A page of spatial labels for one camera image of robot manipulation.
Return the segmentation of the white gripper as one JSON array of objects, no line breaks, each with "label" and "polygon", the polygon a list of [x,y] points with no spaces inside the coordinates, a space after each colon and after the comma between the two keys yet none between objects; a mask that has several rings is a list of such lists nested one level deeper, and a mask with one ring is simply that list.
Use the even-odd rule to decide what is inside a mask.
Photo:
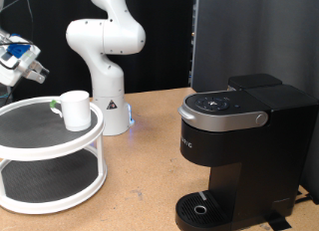
[{"label": "white gripper", "polygon": [[0,48],[0,83],[13,87],[21,77],[43,84],[50,71],[37,61],[40,50],[31,46],[20,58],[8,52],[8,46]]}]

